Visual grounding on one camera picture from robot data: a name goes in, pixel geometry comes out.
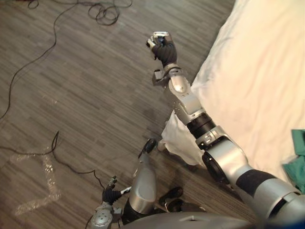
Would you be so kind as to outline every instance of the electrical cord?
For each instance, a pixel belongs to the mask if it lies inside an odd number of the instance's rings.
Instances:
[[[37,154],[37,153],[24,153],[24,152],[20,152],[20,151],[17,151],[16,149],[13,149],[13,148],[10,148],[10,147],[5,147],[5,146],[0,146],[0,149],[4,149],[4,150],[8,150],[8,151],[11,151],[15,154],[18,154],[18,155],[24,155],[24,156],[45,156],[45,155],[49,155],[49,154],[52,154],[54,159],[61,165],[63,166],[66,166],[68,167],[73,173],[76,173],[76,174],[80,174],[80,175],[84,175],[84,174],[90,174],[90,173],[93,173],[94,177],[99,181],[99,184],[101,186],[101,188],[103,189],[103,191],[105,190],[105,187],[103,186],[101,180],[96,176],[96,170],[91,170],[91,171],[88,171],[88,172],[80,172],[80,171],[77,171],[76,169],[74,169],[72,166],[70,166],[68,163],[60,160],[57,155],[55,154],[55,149],[56,149],[56,146],[57,146],[57,140],[58,140],[58,136],[59,136],[59,131],[56,132],[53,140],[52,140],[52,144],[51,144],[51,150],[48,151],[48,152],[45,152],[45,153],[41,153],[41,154]]]
[[[93,215],[92,215],[92,216],[90,216],[90,218],[88,219],[88,221],[87,221],[87,223],[86,223],[86,226],[85,226],[85,229],[87,229],[87,227],[88,227],[88,225],[89,225],[90,220],[92,219],[92,217],[93,217]]]
[[[18,75],[19,72],[21,72],[24,68],[26,68],[27,66],[35,63],[36,61],[38,61],[40,58],[44,57],[45,55],[48,55],[52,52],[52,50],[55,48],[56,44],[57,44],[57,33],[56,33],[56,22],[58,21],[58,19],[66,12],[70,11],[72,8],[74,8],[77,5],[82,5],[82,6],[89,6],[88,9],[88,16],[91,19],[94,19],[98,24],[100,25],[104,25],[104,26],[110,26],[113,25],[117,22],[119,16],[120,16],[120,11],[119,8],[128,8],[132,5],[132,0],[130,0],[129,4],[127,5],[118,5],[116,4],[117,0],[112,0],[112,2],[103,2],[100,1],[98,3],[93,3],[93,2],[85,2],[85,1],[79,1],[77,0],[76,2],[60,2],[57,0],[52,0],[55,3],[58,4],[62,4],[62,5],[71,5],[69,8],[65,9],[63,12],[61,12],[56,19],[54,20],[53,23],[53,35],[54,35],[54,43],[48,48],[46,49],[46,51],[44,51],[39,57],[35,58],[34,60],[28,62],[27,64],[23,65],[21,68],[19,68],[15,74],[13,75],[11,82],[10,82],[10,86],[9,86],[9,97],[8,97],[8,104],[7,104],[7,108],[5,110],[5,112],[3,113],[2,116],[0,116],[0,121],[3,120],[3,118],[7,115],[8,111],[10,110],[11,107],[11,92],[12,92],[12,87],[13,87],[13,83],[14,80],[16,78],[16,76]],[[39,0],[30,0],[28,3],[28,8],[33,10],[35,8],[37,8],[39,6]],[[96,170],[92,170],[92,171],[88,171],[88,172],[79,172],[77,170],[75,170],[73,167],[71,167],[69,164],[67,164],[66,162],[63,162],[61,160],[58,159],[58,157],[55,154],[55,148],[57,146],[57,140],[58,140],[58,136],[59,136],[59,131],[56,133],[53,141],[52,141],[52,145],[51,145],[51,150],[46,152],[46,153],[42,153],[42,154],[36,154],[36,153],[23,153],[23,152],[19,152],[15,149],[9,148],[9,147],[4,147],[4,146],[0,146],[0,149],[5,149],[5,150],[9,150],[11,152],[14,152],[15,154],[19,154],[19,155],[36,155],[36,156],[43,156],[43,155],[48,155],[48,154],[53,154],[54,159],[61,165],[64,165],[66,167],[68,167],[73,173],[76,174],[80,174],[80,175],[84,175],[84,174],[91,174],[93,173],[94,177],[99,181],[100,186],[102,187],[103,191],[105,190],[105,187],[102,185],[101,180],[96,176]],[[88,219],[85,229],[87,229],[90,220],[92,219],[93,215]]]
[[[119,8],[131,7],[133,0],[128,0],[128,4],[126,4],[126,5],[117,4],[118,0],[112,0],[112,1],[108,1],[108,2],[99,1],[98,3],[93,3],[93,2],[90,2],[90,1],[79,1],[79,0],[77,0],[76,2],[61,2],[61,1],[58,1],[58,0],[52,0],[52,1],[57,3],[57,4],[71,5],[71,6],[69,8],[67,8],[66,10],[64,10],[63,12],[61,12],[56,17],[56,19],[54,20],[54,23],[53,23],[54,43],[46,51],[44,51],[43,54],[41,54],[39,57],[35,58],[34,60],[26,63],[25,65],[23,65],[13,75],[13,77],[11,79],[11,82],[10,82],[10,85],[9,85],[9,96],[8,96],[7,108],[4,111],[4,113],[0,116],[0,121],[3,120],[3,118],[7,115],[7,113],[10,110],[10,107],[11,107],[11,92],[12,92],[12,88],[13,88],[13,83],[14,83],[15,78],[18,75],[18,73],[21,72],[27,66],[35,63],[36,61],[38,61],[39,59],[41,59],[45,55],[50,54],[50,52],[55,48],[55,46],[57,44],[56,22],[58,21],[58,19],[64,13],[70,11],[72,8],[74,8],[77,5],[89,6],[88,16],[91,19],[94,19],[100,25],[111,26],[111,25],[113,25],[117,22],[117,20],[120,16]],[[39,6],[39,0],[30,0],[29,3],[28,3],[28,8],[29,9],[35,9],[38,6]]]

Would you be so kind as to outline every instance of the bed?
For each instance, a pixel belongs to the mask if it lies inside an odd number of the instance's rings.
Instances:
[[[295,155],[291,130],[305,127],[304,8],[303,0],[237,0],[192,84],[249,164],[285,181],[282,163]],[[204,166],[174,113],[162,138],[169,152]]]

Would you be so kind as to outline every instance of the green cloth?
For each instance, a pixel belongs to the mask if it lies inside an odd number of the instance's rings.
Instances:
[[[284,170],[296,187],[305,194],[305,130],[292,130],[295,154],[299,157],[288,164],[283,164]]]

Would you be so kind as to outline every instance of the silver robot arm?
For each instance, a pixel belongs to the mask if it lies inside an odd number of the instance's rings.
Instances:
[[[121,219],[122,209],[114,208],[112,205],[123,194],[128,193],[131,187],[122,191],[114,191],[116,182],[116,176],[114,176],[103,191],[102,204],[95,209],[95,213],[91,218],[91,229],[110,229],[112,223],[116,223]]]
[[[204,150],[202,157],[211,176],[230,184],[243,201],[262,220],[291,223],[305,218],[305,195],[275,176],[256,170],[248,164],[243,150],[212,121],[192,93],[185,72],[177,65],[177,53],[167,32],[154,32],[147,46],[163,64],[154,72],[154,85],[164,93],[178,118]]]

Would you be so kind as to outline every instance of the wooden floor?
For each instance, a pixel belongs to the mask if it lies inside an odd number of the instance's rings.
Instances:
[[[61,160],[79,171],[96,169],[104,184],[116,175],[118,189],[129,186],[143,144],[149,137],[160,139],[171,113],[162,89],[152,86],[159,65],[146,39],[153,31],[171,32],[178,62],[192,80],[233,3],[135,0],[110,27],[91,20],[88,7],[73,8],[58,21],[53,52],[17,77],[11,109],[0,121],[0,146],[47,152],[59,130]],[[68,7],[40,0],[29,10],[22,1],[0,2],[1,114],[12,75],[53,43],[53,21]],[[156,150],[151,158],[158,196],[180,185],[185,201],[254,221],[253,213],[205,170],[190,171]],[[115,206],[123,207],[126,199]],[[81,229],[100,201],[93,175],[76,175],[51,155],[21,157],[0,150],[0,228]]]

